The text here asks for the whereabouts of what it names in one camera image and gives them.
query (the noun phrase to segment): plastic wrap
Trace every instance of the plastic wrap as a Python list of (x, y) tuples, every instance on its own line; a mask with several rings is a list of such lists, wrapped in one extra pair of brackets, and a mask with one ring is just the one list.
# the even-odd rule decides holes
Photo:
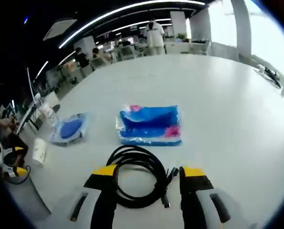
[(88, 127), (88, 118), (88, 113), (79, 113), (68, 119), (59, 120), (50, 136), (50, 142), (63, 145), (84, 137)]
[(177, 146), (182, 142), (178, 106), (128, 105), (117, 115), (116, 129), (122, 144)]

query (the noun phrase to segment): white tabletop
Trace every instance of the white tabletop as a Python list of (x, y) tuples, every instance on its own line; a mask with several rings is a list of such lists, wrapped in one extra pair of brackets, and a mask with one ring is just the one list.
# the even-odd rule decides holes
[[(145, 148), (166, 168), (202, 168), (215, 187), (234, 197), (250, 222), (267, 220), (281, 203), (284, 99), (248, 65), (211, 56), (162, 55), (98, 69), (62, 99), (60, 118), (90, 112), (91, 124), (83, 142), (69, 147), (48, 143), (44, 166), (31, 166), (30, 177), (50, 210), (60, 197), (83, 186), (120, 145), (115, 116), (124, 104), (177, 104), (183, 144)], [(44, 125), (38, 137), (48, 141), (48, 133)], [(121, 174), (120, 180), (125, 192), (137, 196), (154, 184), (143, 172)], [(161, 201), (136, 210), (118, 206), (114, 228), (183, 228), (178, 178), (168, 194), (170, 209)]]

